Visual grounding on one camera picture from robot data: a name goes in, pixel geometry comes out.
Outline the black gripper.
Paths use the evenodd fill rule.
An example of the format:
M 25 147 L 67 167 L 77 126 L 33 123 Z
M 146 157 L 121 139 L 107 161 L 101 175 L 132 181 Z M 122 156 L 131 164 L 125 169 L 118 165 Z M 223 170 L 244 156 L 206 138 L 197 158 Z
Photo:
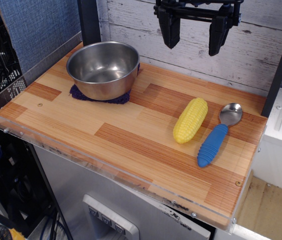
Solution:
M 157 0 L 157 16 L 164 44 L 173 49 L 180 41 L 181 19 L 208 22 L 210 56 L 220 52 L 229 30 L 241 21 L 240 0 Z

